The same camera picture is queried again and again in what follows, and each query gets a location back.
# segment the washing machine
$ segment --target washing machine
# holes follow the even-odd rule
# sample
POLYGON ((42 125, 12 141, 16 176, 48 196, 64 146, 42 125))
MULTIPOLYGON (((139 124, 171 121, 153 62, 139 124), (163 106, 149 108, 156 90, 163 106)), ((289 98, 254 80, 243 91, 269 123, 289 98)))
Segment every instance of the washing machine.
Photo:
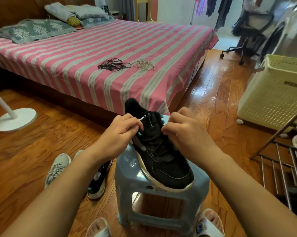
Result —
POLYGON ((297 2, 289 5, 277 21, 275 30, 261 51, 256 68, 263 63, 267 54, 297 58, 297 2))

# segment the slide sandal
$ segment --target slide sandal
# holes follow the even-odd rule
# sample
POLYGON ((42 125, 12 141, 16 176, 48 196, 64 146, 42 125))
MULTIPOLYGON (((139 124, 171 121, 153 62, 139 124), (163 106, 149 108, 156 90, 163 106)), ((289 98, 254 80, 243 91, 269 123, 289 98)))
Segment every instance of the slide sandal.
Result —
MULTIPOLYGON (((203 235, 207 235, 209 237, 224 237, 224 235, 225 235, 224 231, 223 231, 223 234, 222 234, 221 231, 219 231, 217 229, 217 227, 214 224, 212 224, 212 222, 210 220, 208 220, 206 218, 205 213, 207 211, 213 211, 213 210, 205 209, 202 212, 202 214, 199 217, 198 223, 197 223, 197 227, 196 227, 196 231, 194 233, 194 237, 203 236, 203 235)), ((221 225, 221 227, 223 229, 223 224, 222 224, 222 221, 221 221, 220 217, 218 216, 218 214, 216 212, 214 212, 214 214, 219 218, 220 225, 221 225)))
POLYGON ((111 237, 107 220, 98 218, 91 223, 87 230, 86 237, 111 237))

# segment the black office chair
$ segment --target black office chair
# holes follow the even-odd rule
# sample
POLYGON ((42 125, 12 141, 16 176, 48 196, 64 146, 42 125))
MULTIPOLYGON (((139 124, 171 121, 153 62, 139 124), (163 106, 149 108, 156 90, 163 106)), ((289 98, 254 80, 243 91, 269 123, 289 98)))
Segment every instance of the black office chair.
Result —
POLYGON ((241 17, 238 19, 237 23, 235 23, 232 28, 232 34, 236 37, 243 37, 245 38, 245 41, 243 42, 242 46, 234 47, 231 46, 228 50, 222 51, 220 58, 224 57, 224 52, 231 52, 231 51, 241 51, 241 60, 239 61, 239 65, 243 65, 243 56, 244 52, 247 51, 250 53, 250 55, 257 55, 259 56, 256 51, 258 50, 259 46, 261 46, 264 41, 266 40, 266 37, 262 34, 267 28, 270 27, 274 20, 274 15, 270 13, 257 13, 257 12, 248 12, 245 9, 243 9, 241 17), (268 23, 261 28, 260 30, 251 27, 249 25, 249 18, 250 16, 259 16, 259 17, 266 17, 266 19, 269 19, 268 23), (256 46, 258 48, 255 48, 255 51, 252 49, 248 50, 247 44, 249 42, 249 39, 253 38, 254 41, 256 41, 256 46))

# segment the person's arm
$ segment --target person's arm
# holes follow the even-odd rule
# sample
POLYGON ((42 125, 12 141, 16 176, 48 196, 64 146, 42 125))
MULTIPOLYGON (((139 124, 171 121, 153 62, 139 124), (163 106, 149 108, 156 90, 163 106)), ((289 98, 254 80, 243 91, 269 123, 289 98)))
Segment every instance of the person's arm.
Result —
POLYGON ((248 236, 297 237, 297 216, 224 154, 187 108, 171 114, 162 132, 206 171, 248 236))
POLYGON ((117 116, 103 135, 79 154, 7 228, 1 237, 66 237, 87 187, 103 163, 118 157, 143 124, 117 116))

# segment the wooden headboard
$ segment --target wooden headboard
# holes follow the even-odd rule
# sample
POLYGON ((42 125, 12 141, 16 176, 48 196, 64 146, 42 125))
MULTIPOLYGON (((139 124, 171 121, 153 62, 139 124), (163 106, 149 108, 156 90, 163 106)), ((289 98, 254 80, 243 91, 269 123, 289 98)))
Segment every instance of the wooden headboard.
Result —
POLYGON ((0 0, 0 28, 26 18, 46 18, 44 6, 54 2, 63 5, 95 5, 94 0, 0 0))

